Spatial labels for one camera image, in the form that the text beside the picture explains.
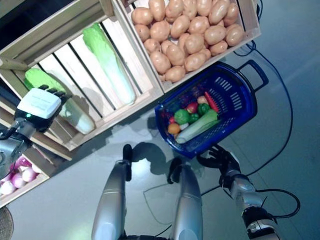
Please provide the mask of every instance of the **plastic basket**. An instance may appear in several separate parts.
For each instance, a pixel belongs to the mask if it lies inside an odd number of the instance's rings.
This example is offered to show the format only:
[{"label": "plastic basket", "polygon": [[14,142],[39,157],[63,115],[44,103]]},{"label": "plastic basket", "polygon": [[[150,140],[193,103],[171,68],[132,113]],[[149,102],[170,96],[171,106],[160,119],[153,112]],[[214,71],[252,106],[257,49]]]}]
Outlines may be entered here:
[{"label": "plastic basket", "polygon": [[[248,79],[240,72],[251,66],[259,74],[262,84],[253,89]],[[176,90],[155,108],[158,130],[163,139],[178,153],[193,158],[218,143],[257,114],[255,93],[269,82],[259,65],[249,60],[238,69],[217,62],[194,76],[186,85]],[[219,123],[186,143],[178,144],[167,129],[169,118],[176,111],[208,92],[219,108]]]}]

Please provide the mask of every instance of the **wooden crate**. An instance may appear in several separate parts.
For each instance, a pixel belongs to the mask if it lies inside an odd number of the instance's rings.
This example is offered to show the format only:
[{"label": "wooden crate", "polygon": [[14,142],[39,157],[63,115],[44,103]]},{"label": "wooden crate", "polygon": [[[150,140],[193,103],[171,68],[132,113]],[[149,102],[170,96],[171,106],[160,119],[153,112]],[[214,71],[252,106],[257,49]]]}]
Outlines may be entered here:
[{"label": "wooden crate", "polygon": [[[79,106],[87,105],[82,109],[93,119],[94,131],[84,135],[58,117],[45,133],[69,151],[163,95],[148,62],[137,56],[112,13],[109,0],[101,3],[76,0],[0,51],[0,77],[19,98],[28,92],[24,85],[25,71],[41,68],[58,77],[76,97]],[[122,103],[82,40],[83,28],[94,22],[99,22],[113,40],[124,62],[136,93],[133,105]]]},{"label": "wooden crate", "polygon": [[[137,0],[134,2],[135,7],[146,7],[148,8],[148,2],[149,0]],[[131,13],[134,10],[132,6],[125,8],[121,0],[112,0],[113,5],[113,11],[116,16],[121,16],[121,26],[125,30],[125,33],[127,37],[130,39],[131,43],[135,46],[135,50],[137,55],[143,56],[147,62],[149,63],[150,69],[152,69],[154,77],[158,80],[159,84],[161,85],[163,92],[167,93],[171,91],[172,89],[176,88],[177,86],[181,85],[182,83],[186,82],[188,79],[190,79],[192,76],[196,75],[197,73],[201,72],[205,68],[209,67],[213,63],[219,61],[226,55],[232,53],[233,51],[237,50],[241,46],[247,44],[251,40],[255,39],[256,37],[261,35],[258,17],[256,14],[256,2],[255,0],[230,0],[231,3],[237,3],[239,6],[239,16],[237,19],[238,24],[243,26],[243,29],[245,30],[243,41],[240,42],[238,45],[234,47],[230,47],[227,51],[225,51],[222,54],[219,54],[218,56],[212,57],[208,61],[205,62],[205,64],[199,68],[196,71],[190,72],[185,75],[183,79],[181,79],[178,82],[171,83],[171,82],[163,82],[161,81],[155,67],[153,66],[151,59],[149,55],[147,54],[146,49],[144,48],[144,45],[142,41],[140,40],[137,32],[135,31],[134,25],[131,20]]]},{"label": "wooden crate", "polygon": [[36,186],[42,184],[47,181],[53,172],[56,170],[56,167],[51,164],[48,160],[46,160],[43,155],[41,155],[35,148],[29,148],[23,156],[33,165],[36,165],[38,168],[42,170],[42,173],[39,173],[31,182],[28,182],[21,188],[18,188],[16,191],[9,195],[0,195],[0,208],[14,201],[21,195],[27,193],[32,190]]}]

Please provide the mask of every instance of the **basket handle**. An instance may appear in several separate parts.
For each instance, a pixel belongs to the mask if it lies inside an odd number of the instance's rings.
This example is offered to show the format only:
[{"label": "basket handle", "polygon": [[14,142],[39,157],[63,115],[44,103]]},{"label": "basket handle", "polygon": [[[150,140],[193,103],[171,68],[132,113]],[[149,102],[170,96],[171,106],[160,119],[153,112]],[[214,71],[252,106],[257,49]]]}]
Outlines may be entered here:
[{"label": "basket handle", "polygon": [[262,89],[264,86],[266,86],[269,83],[269,79],[268,79],[267,75],[265,74],[265,72],[262,70],[262,68],[252,59],[250,59],[245,64],[240,66],[237,69],[237,71],[239,72],[241,69],[243,69],[247,65],[250,65],[251,67],[253,67],[253,69],[259,74],[259,76],[262,80],[262,84],[253,90],[256,93],[257,91],[259,91],[260,89]]}]

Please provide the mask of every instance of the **robot finger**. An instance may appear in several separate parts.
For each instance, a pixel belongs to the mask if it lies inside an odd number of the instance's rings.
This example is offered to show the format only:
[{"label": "robot finger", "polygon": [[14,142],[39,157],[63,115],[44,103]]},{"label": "robot finger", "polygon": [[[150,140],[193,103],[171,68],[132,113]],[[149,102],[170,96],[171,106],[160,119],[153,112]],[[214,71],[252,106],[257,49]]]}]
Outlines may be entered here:
[{"label": "robot finger", "polygon": [[42,89],[42,90],[46,90],[46,89],[48,89],[49,88],[49,86],[48,85],[45,85],[45,84],[43,84],[43,85],[41,85],[40,87],[39,87],[39,89]]},{"label": "robot finger", "polygon": [[56,95],[57,97],[61,98],[64,95],[66,95],[66,93],[64,91],[57,91],[57,92],[54,93],[54,95]]},{"label": "robot finger", "polygon": [[54,94],[56,93],[58,90],[56,88],[50,88],[49,90],[47,90],[47,92]]},{"label": "robot finger", "polygon": [[61,101],[62,101],[62,105],[66,103],[66,101],[68,101],[68,99],[70,99],[72,97],[71,94],[65,94],[62,97],[60,97]]}]

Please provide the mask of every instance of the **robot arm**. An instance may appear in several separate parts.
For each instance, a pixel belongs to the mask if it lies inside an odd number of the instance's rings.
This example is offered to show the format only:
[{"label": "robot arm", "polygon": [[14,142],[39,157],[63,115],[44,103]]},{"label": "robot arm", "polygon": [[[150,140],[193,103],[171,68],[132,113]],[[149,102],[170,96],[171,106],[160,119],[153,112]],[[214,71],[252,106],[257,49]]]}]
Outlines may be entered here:
[{"label": "robot arm", "polygon": [[280,240],[277,223],[272,215],[262,208],[263,200],[249,178],[241,173],[237,158],[218,145],[212,148],[209,154],[212,157],[198,156],[197,160],[205,167],[220,170],[219,184],[227,188],[235,200],[249,239]]},{"label": "robot arm", "polygon": [[0,179],[11,165],[32,146],[30,138],[38,131],[44,133],[71,97],[47,85],[31,89],[20,101],[11,127],[0,133]]}]

